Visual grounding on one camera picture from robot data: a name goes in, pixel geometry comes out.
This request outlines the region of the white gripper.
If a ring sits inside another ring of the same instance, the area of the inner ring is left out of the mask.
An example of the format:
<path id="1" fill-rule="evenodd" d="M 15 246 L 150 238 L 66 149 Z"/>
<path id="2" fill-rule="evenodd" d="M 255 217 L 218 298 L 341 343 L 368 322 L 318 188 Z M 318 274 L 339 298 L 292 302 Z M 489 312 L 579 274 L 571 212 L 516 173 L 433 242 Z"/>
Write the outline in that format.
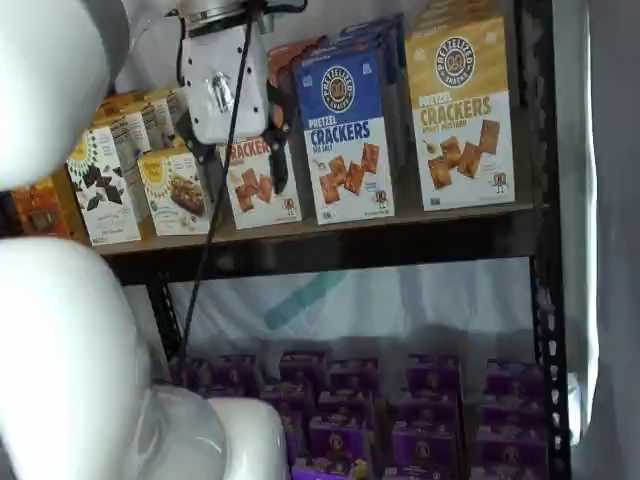
<path id="1" fill-rule="evenodd" d="M 289 178 L 285 146 L 291 132 L 291 102 L 284 90 L 267 82 L 267 56 L 258 25 L 252 23 L 250 32 L 241 25 L 186 38 L 182 66 L 191 118 L 179 118 L 176 135 L 194 155 L 211 204 L 218 203 L 223 180 L 214 144 L 228 140 L 232 120 L 235 141 L 264 131 L 273 189 L 280 195 Z M 280 108 L 280 122 L 269 114 L 269 105 Z"/>

